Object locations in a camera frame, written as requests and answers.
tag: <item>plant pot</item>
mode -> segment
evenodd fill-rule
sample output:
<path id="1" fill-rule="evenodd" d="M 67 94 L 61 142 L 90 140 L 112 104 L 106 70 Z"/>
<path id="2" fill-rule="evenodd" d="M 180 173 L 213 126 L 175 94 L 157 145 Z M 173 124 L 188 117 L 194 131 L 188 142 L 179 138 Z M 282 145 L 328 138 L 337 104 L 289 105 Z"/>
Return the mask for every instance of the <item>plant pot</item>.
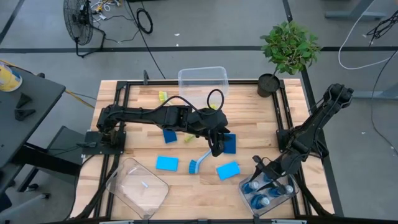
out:
<path id="1" fill-rule="evenodd" d="M 260 76 L 257 83 L 257 93 L 261 97 L 271 96 L 280 87 L 280 81 L 276 76 L 272 77 L 272 74 L 263 74 Z"/>

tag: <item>blue sponge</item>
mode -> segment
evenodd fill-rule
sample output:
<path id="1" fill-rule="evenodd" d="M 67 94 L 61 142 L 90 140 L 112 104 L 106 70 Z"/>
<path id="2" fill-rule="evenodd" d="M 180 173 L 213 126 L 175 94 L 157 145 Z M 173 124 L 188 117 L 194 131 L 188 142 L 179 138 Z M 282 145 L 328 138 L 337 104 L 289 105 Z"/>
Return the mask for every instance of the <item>blue sponge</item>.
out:
<path id="1" fill-rule="evenodd" d="M 156 160 L 156 169 L 177 171 L 178 158 L 169 156 L 158 156 Z"/>
<path id="2" fill-rule="evenodd" d="M 222 165 L 217 168 L 218 176 L 220 180 L 225 180 L 234 175 L 240 174 L 238 163 L 236 161 L 230 162 L 229 164 Z"/>
<path id="3" fill-rule="evenodd" d="M 224 134 L 229 137 L 230 140 L 224 141 L 224 153 L 236 154 L 236 135 L 235 134 Z"/>
<path id="4" fill-rule="evenodd" d="M 175 133 L 175 131 L 169 131 L 166 129 L 163 129 L 163 136 L 164 136 L 164 141 L 167 143 L 170 142 L 175 142 L 177 141 L 177 134 Z"/>

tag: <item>green leaves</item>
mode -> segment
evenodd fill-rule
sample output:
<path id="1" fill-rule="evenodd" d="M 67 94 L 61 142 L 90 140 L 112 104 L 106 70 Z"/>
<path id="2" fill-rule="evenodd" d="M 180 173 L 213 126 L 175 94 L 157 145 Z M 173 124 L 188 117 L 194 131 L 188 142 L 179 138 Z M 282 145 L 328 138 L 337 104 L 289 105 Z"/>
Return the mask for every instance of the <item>green leaves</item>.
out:
<path id="1" fill-rule="evenodd" d="M 317 61 L 316 54 L 320 47 L 315 42 L 318 37 L 309 34 L 306 29 L 294 22 L 283 22 L 274 26 L 269 35 L 262 35 L 260 39 L 266 44 L 261 47 L 269 62 L 276 64 L 279 73 L 287 72 L 294 75 L 302 71 L 304 66 Z"/>

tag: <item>wooden table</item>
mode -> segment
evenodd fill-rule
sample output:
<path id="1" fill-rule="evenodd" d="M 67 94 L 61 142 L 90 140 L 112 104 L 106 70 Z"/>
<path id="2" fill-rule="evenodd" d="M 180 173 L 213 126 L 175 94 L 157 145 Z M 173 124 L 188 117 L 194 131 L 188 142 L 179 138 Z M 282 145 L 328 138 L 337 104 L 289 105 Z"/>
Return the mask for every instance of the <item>wooden table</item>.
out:
<path id="1" fill-rule="evenodd" d="M 96 123 L 101 108 L 113 103 L 117 81 L 102 81 L 96 102 L 91 130 Z M 303 88 L 299 79 L 285 80 L 287 98 L 294 125 L 302 124 L 308 118 Z M 166 91 L 169 96 L 178 94 L 178 86 L 148 85 L 133 86 L 129 93 L 129 107 L 155 108 L 160 104 L 158 93 Z M 199 174 L 188 173 L 189 163 L 198 159 L 207 150 L 207 141 L 203 138 L 184 142 L 184 133 L 177 133 L 178 141 L 165 144 L 162 130 L 151 124 L 127 123 L 125 153 L 123 162 L 133 157 L 143 166 L 164 180 L 169 186 L 169 194 L 160 209 L 151 218 L 153 220 L 174 219 L 240 219 L 252 218 L 249 209 L 238 194 L 238 183 L 254 172 L 253 155 L 275 159 L 279 156 L 275 131 L 277 121 L 272 98 L 261 98 L 256 85 L 230 85 L 225 99 L 223 112 L 228 119 L 227 128 L 236 134 L 236 154 L 222 154 L 207 157 L 200 166 Z M 173 104 L 182 104 L 175 99 Z M 179 158 L 178 171 L 157 170 L 157 156 L 175 156 Z M 76 202 L 72 216 L 79 214 L 90 201 L 98 188 L 103 156 L 95 156 L 81 170 L 76 192 Z M 237 161 L 241 174 L 221 181 L 216 168 L 231 161 Z M 330 193 L 326 183 L 322 163 L 315 157 L 309 157 L 303 163 L 307 187 L 317 200 L 329 212 L 333 212 Z M 101 215 L 104 215 L 108 192 L 104 194 Z M 300 211 L 304 214 L 302 196 L 298 194 Z M 261 218 L 294 217 L 291 200 L 271 210 Z M 112 219 L 140 219 L 139 216 L 117 197 L 114 198 Z"/>

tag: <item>gray floor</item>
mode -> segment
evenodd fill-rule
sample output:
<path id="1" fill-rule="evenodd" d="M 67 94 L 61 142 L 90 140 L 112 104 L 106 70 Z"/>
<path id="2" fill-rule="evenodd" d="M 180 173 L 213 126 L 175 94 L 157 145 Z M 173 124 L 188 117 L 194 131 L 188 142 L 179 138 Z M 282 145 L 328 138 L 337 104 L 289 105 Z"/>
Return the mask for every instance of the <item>gray floor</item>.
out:
<path id="1" fill-rule="evenodd" d="M 290 0 L 293 18 L 320 37 L 322 46 L 340 46 L 354 21 L 334 21 L 323 17 L 325 11 L 350 10 L 358 1 Z M 0 2 L 0 30 L 4 27 L 16 1 Z M 133 10 L 139 3 L 131 4 Z M 154 33 L 146 36 L 153 47 L 261 45 L 259 36 L 268 33 L 272 26 L 285 20 L 282 1 L 278 0 L 168 0 L 145 2 L 154 20 Z M 398 9 L 394 0 L 375 1 L 371 10 L 391 15 Z M 115 9 L 106 16 L 127 15 L 124 8 Z M 347 46 L 368 45 L 370 38 L 363 34 L 378 22 L 360 22 L 353 31 Z M 101 22 L 101 28 L 112 39 L 128 39 L 136 32 L 131 22 L 123 18 Z M 374 41 L 374 45 L 398 45 L 398 27 L 386 36 Z M 95 33 L 86 47 L 100 43 Z M 62 1 L 25 0 L 0 48 L 72 48 L 73 41 L 63 23 Z M 117 44 L 107 41 L 105 47 L 143 47 L 140 35 L 132 42 Z M 154 57 L 167 78 L 177 78 L 183 68 L 223 66 L 229 78 L 257 78 L 274 69 L 261 52 L 154 52 Z M 344 65 L 355 67 L 380 61 L 392 52 L 345 52 Z M 98 53 L 85 59 L 73 53 L 62 54 L 0 54 L 0 58 L 15 63 L 32 72 L 44 72 L 46 77 L 82 94 L 96 96 L 101 80 L 141 79 L 146 69 L 152 79 L 161 78 L 147 52 Z M 336 52 L 322 52 L 319 61 L 308 69 L 315 98 L 318 100 L 332 83 L 343 83 L 355 90 L 372 90 L 382 65 L 345 70 L 338 64 Z M 377 90 L 383 90 L 398 82 L 395 75 L 398 64 L 393 60 L 385 69 Z M 290 78 L 280 74 L 281 78 Z M 374 101 L 376 126 L 398 147 L 398 113 L 396 101 Z M 90 126 L 93 111 L 68 95 L 61 100 L 40 125 L 30 142 L 47 147 L 62 125 L 84 133 Z M 325 126 L 326 143 L 340 194 L 344 214 L 347 217 L 380 218 L 398 220 L 396 213 L 396 185 L 398 157 L 373 130 L 370 120 L 370 101 L 354 100 Z M 65 217 L 72 204 L 73 187 L 42 172 L 34 182 L 42 189 L 58 195 L 59 200 L 49 200 L 46 208 L 57 206 L 46 216 L 36 217 L 35 222 L 49 222 Z M 11 193 L 15 204 L 34 197 Z"/>

